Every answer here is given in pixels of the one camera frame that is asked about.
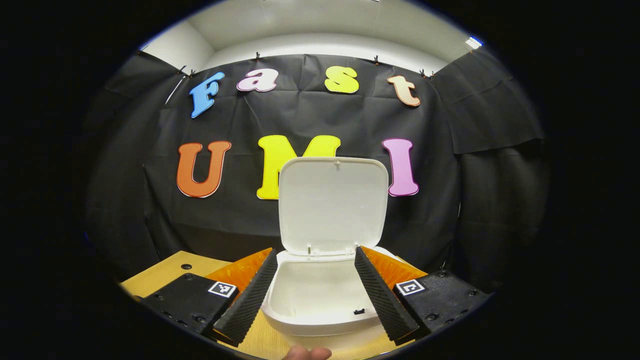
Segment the container lid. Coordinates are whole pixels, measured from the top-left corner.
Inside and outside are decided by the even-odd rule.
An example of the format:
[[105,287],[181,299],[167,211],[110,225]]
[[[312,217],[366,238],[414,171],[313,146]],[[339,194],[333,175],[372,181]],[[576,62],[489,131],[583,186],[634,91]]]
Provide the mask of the container lid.
[[375,247],[387,213],[389,174],[377,160],[299,157],[280,171],[282,245],[295,255],[349,254]]

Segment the white wall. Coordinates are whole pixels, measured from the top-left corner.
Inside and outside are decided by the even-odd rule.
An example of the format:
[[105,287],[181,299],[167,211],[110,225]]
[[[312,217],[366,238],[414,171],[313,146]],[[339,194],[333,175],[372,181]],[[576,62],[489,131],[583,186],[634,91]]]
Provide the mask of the white wall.
[[144,52],[162,59],[167,63],[189,74],[191,69],[200,71],[206,69],[204,65],[214,54],[214,49],[208,41],[190,23],[183,21],[167,29],[153,38],[147,45],[143,45]]
[[347,34],[302,33],[263,38],[256,41],[233,45],[216,51],[202,69],[235,61],[260,57],[289,54],[342,55],[378,61],[431,75],[447,65],[435,56],[422,51],[375,38]]

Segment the white plastic container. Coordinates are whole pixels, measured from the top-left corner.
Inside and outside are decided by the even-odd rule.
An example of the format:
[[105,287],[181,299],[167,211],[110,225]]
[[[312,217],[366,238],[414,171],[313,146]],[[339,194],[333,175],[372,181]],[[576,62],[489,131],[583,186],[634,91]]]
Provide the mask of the white plastic container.
[[282,167],[278,207],[286,250],[277,255],[261,309],[289,343],[340,351],[385,333],[353,262],[358,245],[396,258],[376,247],[387,191],[387,169],[376,160],[300,157]]

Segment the table surface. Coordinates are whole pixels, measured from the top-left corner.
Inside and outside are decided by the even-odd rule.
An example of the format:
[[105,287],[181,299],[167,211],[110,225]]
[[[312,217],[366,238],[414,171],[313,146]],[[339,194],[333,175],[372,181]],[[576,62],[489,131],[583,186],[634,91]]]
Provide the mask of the table surface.
[[[191,268],[185,270],[181,267],[182,264],[190,264]],[[146,297],[181,274],[191,272],[199,276],[206,276],[227,264],[229,264],[227,261],[205,258],[180,251],[124,281],[121,285],[130,295]],[[366,346],[334,352],[330,359],[367,359],[368,357],[390,352],[412,341],[396,346],[393,341],[389,341],[387,335],[383,335]],[[244,341],[237,348],[224,343],[221,344],[246,354],[269,360],[281,360],[286,356],[290,347],[282,335],[267,323],[262,311],[258,311],[251,329],[249,329]]]

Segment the finger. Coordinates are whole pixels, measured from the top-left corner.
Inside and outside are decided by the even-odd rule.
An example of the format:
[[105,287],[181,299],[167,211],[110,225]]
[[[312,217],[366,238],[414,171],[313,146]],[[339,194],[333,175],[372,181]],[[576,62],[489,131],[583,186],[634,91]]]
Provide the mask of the finger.
[[331,350],[324,347],[317,347],[311,350],[311,360],[327,360],[331,355]]
[[311,359],[311,353],[309,353],[309,351],[305,347],[301,345],[293,345],[289,349],[287,356],[285,356],[282,360],[312,360],[312,359]]

